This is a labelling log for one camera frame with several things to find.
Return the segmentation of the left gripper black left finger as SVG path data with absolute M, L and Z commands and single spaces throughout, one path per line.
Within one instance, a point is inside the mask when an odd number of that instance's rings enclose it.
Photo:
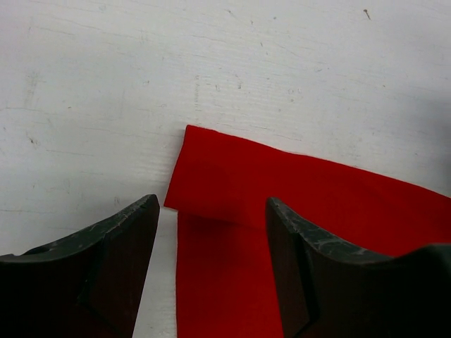
M 1 257 L 2 337 L 131 337 L 159 221 L 143 196 L 111 217 Z

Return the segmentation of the red t shirt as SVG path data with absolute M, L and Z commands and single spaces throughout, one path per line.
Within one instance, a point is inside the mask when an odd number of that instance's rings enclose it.
M 450 199 L 187 126 L 179 337 L 449 337 Z

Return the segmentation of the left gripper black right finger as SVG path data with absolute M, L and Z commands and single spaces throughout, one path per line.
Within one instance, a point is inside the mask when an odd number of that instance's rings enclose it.
M 450 246 L 394 258 L 266 202 L 284 337 L 449 337 Z

